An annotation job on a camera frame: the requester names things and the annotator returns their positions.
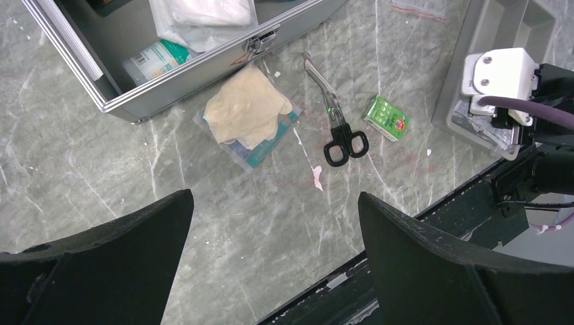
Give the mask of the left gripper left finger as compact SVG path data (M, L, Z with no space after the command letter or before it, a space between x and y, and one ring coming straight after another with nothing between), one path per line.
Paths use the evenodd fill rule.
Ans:
M72 236L1 254L2 324L159 324L192 221L178 190Z

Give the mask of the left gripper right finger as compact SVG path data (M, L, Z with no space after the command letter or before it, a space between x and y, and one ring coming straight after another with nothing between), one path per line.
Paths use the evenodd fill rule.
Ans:
M573 268L463 241L362 192L359 221L384 324L572 324Z

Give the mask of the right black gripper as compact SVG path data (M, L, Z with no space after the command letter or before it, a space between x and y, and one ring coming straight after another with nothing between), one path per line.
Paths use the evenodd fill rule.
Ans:
M520 125L510 117L507 108L497 107L493 126L509 129L513 142L530 146L534 143L551 146L573 145L573 72L551 64L541 64L535 69L537 89L528 97L530 107L536 107L530 115L531 126Z

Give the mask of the clear bag alcohol wipes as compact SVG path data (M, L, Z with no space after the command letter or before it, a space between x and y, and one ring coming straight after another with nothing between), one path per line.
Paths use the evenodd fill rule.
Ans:
M513 153L516 149L512 145L512 130L511 129L498 129L491 125L490 116L474 116L468 115L468 102L459 100L455 105L454 113L451 117L452 123L467 130L475 138L482 139L493 147L493 152L500 153L502 150L507 153Z

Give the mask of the grey plastic divider tray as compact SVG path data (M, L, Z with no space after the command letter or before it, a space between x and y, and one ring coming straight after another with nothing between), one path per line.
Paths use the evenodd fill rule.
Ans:
M468 115L497 116L495 106L479 104L486 96L527 100L537 89L535 69L546 61L557 18L543 1L471 1L437 106L434 126L464 141L482 147L493 156L514 160L513 153L493 152L493 147L475 138L451 121L459 100L468 102ZM510 110L520 125L531 126L532 116Z

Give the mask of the black handled scissors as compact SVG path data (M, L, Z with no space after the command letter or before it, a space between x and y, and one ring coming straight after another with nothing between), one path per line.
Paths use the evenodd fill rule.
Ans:
M363 131L351 130L333 86L315 67L311 55L307 51L302 53L302 57L305 71L321 89L330 121L332 141L324 146L324 156L327 163L331 167L341 167L348 162L350 157L361 158L365 156L370 149L367 135Z

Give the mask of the small green box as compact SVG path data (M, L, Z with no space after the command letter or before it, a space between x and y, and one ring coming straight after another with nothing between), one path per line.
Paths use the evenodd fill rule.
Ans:
M408 126L410 118L384 97L371 97L362 120L392 142L399 141Z

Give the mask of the cream latex gloves packet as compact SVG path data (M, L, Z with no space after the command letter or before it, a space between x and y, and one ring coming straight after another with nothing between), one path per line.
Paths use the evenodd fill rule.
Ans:
M253 63L245 65L194 117L194 122L243 169L258 167L303 110Z

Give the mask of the white bottle green label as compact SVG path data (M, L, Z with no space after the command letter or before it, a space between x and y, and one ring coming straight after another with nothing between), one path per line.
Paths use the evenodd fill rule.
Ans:
M161 39L126 59L122 66L139 86L196 58L198 53L179 44Z

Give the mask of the grey metal medicine case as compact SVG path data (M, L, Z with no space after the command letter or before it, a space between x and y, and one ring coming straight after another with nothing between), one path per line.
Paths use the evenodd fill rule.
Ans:
M242 17L183 17L181 1L26 1L100 112L138 124L327 20L341 1L230 1Z

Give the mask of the clear gauze pad packet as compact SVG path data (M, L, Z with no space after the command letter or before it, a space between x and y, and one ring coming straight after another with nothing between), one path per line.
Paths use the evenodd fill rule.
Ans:
M202 53L256 28L254 1L156 0L150 9L157 35Z

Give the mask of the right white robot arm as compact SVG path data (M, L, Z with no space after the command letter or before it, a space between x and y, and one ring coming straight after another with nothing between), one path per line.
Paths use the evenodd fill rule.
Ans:
M534 72L537 89L527 98L567 114L573 114L573 72L541 64ZM511 143L520 150L493 181L500 200L531 200L536 194L573 194L573 130L534 116L530 127L510 117L506 108L496 108L494 127L509 129Z

